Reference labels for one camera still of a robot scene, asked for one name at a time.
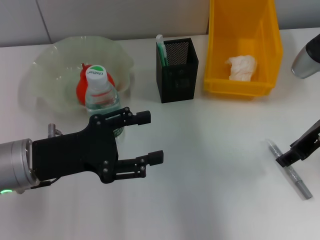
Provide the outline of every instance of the pen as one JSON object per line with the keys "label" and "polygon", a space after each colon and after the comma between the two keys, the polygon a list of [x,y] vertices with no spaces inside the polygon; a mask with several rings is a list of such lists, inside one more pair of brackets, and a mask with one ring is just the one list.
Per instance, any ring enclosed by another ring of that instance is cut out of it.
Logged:
{"label": "pen", "polygon": [[[269,144],[270,151],[276,158],[280,157],[283,154],[273,141],[271,141],[270,139],[266,139],[266,141]],[[302,181],[301,177],[298,175],[298,173],[294,170],[292,166],[285,166],[283,169],[286,172],[286,174],[290,177],[290,179],[293,181],[293,183],[296,185],[296,187],[300,190],[305,199],[308,200],[313,197],[307,186]]]}

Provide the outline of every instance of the metal cylinder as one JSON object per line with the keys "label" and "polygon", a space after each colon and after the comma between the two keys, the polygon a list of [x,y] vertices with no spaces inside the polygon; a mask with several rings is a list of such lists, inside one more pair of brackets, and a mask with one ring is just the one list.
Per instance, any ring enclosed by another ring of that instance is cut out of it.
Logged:
{"label": "metal cylinder", "polygon": [[48,139],[56,136],[56,125],[49,123],[48,125]]}
{"label": "metal cylinder", "polygon": [[24,139],[0,144],[0,192],[23,193],[38,184],[32,171],[32,141]]}
{"label": "metal cylinder", "polygon": [[298,78],[305,79],[320,71],[320,63],[313,60],[304,47],[295,57],[291,70]]}

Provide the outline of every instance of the green indicator light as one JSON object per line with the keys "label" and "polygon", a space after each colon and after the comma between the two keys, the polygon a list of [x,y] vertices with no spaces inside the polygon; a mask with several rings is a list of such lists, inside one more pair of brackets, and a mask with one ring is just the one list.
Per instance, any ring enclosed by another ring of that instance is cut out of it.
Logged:
{"label": "green indicator light", "polygon": [[12,190],[6,189],[6,190],[2,190],[0,191],[0,194],[7,194],[7,193],[11,193]]}

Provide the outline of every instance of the white wall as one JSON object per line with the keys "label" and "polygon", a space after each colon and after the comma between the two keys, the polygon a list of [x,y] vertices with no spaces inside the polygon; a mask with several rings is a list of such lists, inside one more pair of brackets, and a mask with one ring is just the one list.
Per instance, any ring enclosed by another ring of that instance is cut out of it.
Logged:
{"label": "white wall", "polygon": [[[79,35],[118,40],[205,34],[209,2],[0,0],[0,47],[49,44]],[[275,4],[280,29],[320,27],[320,0],[275,0]]]}
{"label": "white wall", "polygon": [[320,0],[275,0],[280,29],[320,27]]}

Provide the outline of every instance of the bottle cap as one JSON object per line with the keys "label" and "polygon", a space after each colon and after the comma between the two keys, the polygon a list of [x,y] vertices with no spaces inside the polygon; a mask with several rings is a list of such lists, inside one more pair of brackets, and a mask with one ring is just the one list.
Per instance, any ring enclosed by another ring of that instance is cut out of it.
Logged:
{"label": "bottle cap", "polygon": [[106,69],[101,65],[92,65],[85,71],[85,77],[90,88],[99,89],[108,82]]}

